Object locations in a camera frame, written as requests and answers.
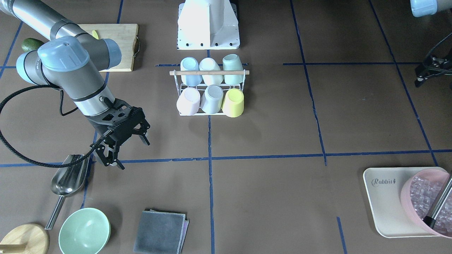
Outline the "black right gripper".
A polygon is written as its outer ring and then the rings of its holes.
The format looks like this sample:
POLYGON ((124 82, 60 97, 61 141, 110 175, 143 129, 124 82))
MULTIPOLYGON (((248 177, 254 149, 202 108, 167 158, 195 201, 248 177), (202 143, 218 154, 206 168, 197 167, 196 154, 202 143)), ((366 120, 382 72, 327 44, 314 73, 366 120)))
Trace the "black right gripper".
POLYGON ((87 116, 98 133, 109 132, 105 139, 94 143, 95 156, 104 166, 117 166, 124 170, 125 167, 118 159, 120 146, 132 135, 138 135, 142 143, 150 146, 147 138, 150 124, 145 119, 142 108, 131 106, 123 100, 102 100, 101 103, 108 106, 106 111, 87 116))

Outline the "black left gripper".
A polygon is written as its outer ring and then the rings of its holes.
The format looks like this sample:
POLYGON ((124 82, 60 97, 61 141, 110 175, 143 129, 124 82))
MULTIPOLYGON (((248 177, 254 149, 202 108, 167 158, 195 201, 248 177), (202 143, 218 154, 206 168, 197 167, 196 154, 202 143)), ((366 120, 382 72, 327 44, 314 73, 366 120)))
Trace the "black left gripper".
POLYGON ((430 55, 426 58, 426 63, 419 64, 415 68, 416 80, 415 87, 418 88, 424 84, 428 79, 439 77, 442 75, 452 74, 452 54, 448 53, 443 58, 438 58, 435 55, 430 55))

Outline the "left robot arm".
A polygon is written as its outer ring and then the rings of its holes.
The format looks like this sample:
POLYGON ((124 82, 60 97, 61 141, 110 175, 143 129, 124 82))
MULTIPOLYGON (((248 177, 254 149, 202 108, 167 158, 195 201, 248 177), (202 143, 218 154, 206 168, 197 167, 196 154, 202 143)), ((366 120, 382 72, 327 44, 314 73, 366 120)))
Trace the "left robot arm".
MULTIPOLYGON (((411 0, 411 11, 414 17, 432 16, 444 10, 450 10, 452 2, 450 0, 411 0)), ((442 43, 451 38, 451 33, 440 40, 431 48, 423 61, 415 68, 415 87, 421 87, 427 80, 435 77, 451 75, 452 50, 446 56, 437 57, 433 53, 442 43)))

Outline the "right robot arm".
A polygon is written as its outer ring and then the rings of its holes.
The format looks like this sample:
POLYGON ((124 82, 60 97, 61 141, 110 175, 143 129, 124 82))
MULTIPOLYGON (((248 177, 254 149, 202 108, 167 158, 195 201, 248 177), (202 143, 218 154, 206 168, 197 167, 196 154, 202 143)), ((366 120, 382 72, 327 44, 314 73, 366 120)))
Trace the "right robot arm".
POLYGON ((146 135, 150 124, 142 108, 116 98, 100 75, 101 70, 120 63, 122 54, 119 45, 112 39, 95 39, 40 0, 2 0, 1 11, 23 21, 48 39, 38 50, 23 53, 17 59, 18 74, 32 86, 7 96, 1 102, 1 108, 26 91, 53 88, 66 92, 100 134, 85 155, 61 165, 24 156, 3 135, 2 143, 22 160, 38 166, 69 167, 95 153, 103 165, 124 169, 118 159, 120 146, 133 135, 138 135, 144 144, 149 145, 146 135))

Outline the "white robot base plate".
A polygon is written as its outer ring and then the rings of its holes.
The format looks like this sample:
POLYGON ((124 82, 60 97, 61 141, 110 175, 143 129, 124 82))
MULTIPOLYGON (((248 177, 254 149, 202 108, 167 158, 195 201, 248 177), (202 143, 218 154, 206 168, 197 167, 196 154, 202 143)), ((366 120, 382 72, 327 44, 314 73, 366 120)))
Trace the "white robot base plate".
POLYGON ((240 47, 235 0, 186 0, 179 5, 178 50, 234 50, 240 47))

